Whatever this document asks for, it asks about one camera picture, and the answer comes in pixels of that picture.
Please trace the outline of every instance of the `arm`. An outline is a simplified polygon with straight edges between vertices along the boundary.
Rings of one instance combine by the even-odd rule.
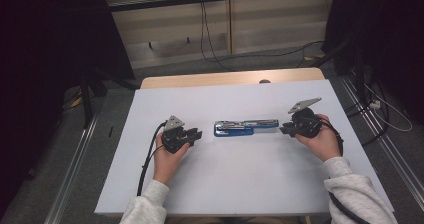
[[[169,192],[166,185],[174,176],[190,145],[187,143],[178,152],[172,154],[162,147],[161,136],[162,133],[156,137],[156,148],[160,149],[154,155],[155,172],[153,180],[141,196],[134,197],[130,201],[121,219],[121,224],[165,222],[166,210],[163,208],[163,203]]]
[[[318,115],[328,122],[328,117]],[[371,180],[366,176],[353,174],[349,161],[341,157],[336,136],[326,126],[322,126],[314,138],[296,135],[296,139],[306,145],[321,161],[331,179],[324,181],[325,188],[349,211],[369,223],[397,223],[393,213],[375,192]],[[330,213],[333,223],[355,223],[344,215],[332,201]]]

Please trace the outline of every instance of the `hand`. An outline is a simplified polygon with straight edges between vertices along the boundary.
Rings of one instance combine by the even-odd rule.
[[[156,181],[162,182],[167,185],[169,180],[174,176],[175,172],[178,169],[181,159],[184,154],[187,153],[187,150],[190,148],[189,143],[185,143],[180,150],[175,154],[168,152],[162,143],[162,132],[156,136],[156,148],[159,150],[155,153],[155,172],[153,179]]]
[[[317,116],[323,118],[323,122],[330,123],[327,116],[322,114],[317,114]],[[296,139],[311,149],[312,153],[323,162],[330,158],[341,156],[336,135],[325,125],[322,125],[321,131],[314,138],[307,138],[297,134]]]

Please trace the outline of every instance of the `gray carpet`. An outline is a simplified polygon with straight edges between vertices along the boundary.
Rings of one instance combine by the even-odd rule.
[[[307,56],[318,54],[319,45],[305,50]],[[255,54],[281,54],[295,50],[266,51]],[[302,59],[302,52],[279,57],[241,57],[222,62],[227,68],[236,71],[264,70],[294,68]],[[353,104],[341,84],[341,78],[334,73],[331,63],[322,68],[324,75],[330,80],[343,107]],[[212,73],[227,71],[217,63],[205,60],[190,61],[154,68],[135,70],[136,83],[141,83],[145,77],[181,75],[193,73]],[[98,120],[95,132],[87,149],[85,159],[81,165],[77,180],[73,186],[72,194],[66,205],[60,223],[118,223],[119,219],[106,218],[95,215],[94,208],[97,204],[103,182],[107,176],[114,151],[119,142],[120,134],[125,124],[128,110],[132,103],[133,92],[107,83],[109,92],[102,100],[93,98],[94,102],[103,101],[104,105]],[[401,104],[390,96],[385,90],[389,102],[402,109]],[[16,198],[10,205],[6,215],[0,222],[8,223],[43,223],[53,203],[54,197],[66,173],[68,165],[75,152],[76,145],[82,134],[83,126],[82,106],[65,111],[61,123],[52,138],[49,148],[36,168],[36,176],[27,180],[22,185]],[[396,126],[404,125],[401,117],[391,111],[391,122]],[[358,138],[361,142],[372,138],[372,133],[365,125],[361,115],[350,118]],[[388,135],[393,139],[397,148],[414,169],[421,180],[424,180],[424,128],[414,123],[411,132],[400,133],[389,129]],[[365,151],[377,170],[377,174],[396,210],[395,216],[399,223],[424,223],[424,213],[407,189],[403,180],[383,152],[380,144],[374,142],[365,147]],[[313,223],[322,223],[326,215],[314,217]]]

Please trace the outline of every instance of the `gray sweatshirt sleeve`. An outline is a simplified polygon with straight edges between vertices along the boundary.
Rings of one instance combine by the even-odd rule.
[[[372,224],[397,223],[393,213],[375,192],[370,178],[353,174],[346,158],[331,158],[324,162],[324,167],[331,178],[324,181],[325,188],[348,210]],[[355,223],[331,201],[330,213],[333,223]]]
[[[169,188],[165,184],[152,180],[141,196],[130,201],[120,223],[163,224],[166,218],[163,203],[168,192]]]

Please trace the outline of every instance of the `white table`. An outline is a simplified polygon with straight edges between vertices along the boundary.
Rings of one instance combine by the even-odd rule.
[[[354,172],[371,178],[392,208],[327,80],[272,84],[142,89],[136,92],[95,213],[122,215],[136,195],[141,166],[157,126],[176,115],[185,128],[203,131],[170,183],[164,204],[169,215],[306,215],[328,212],[328,176],[303,145],[278,129],[253,136],[217,138],[219,120],[290,120],[300,100],[321,97],[311,106],[325,113],[345,140]],[[145,184],[153,176],[153,163]]]

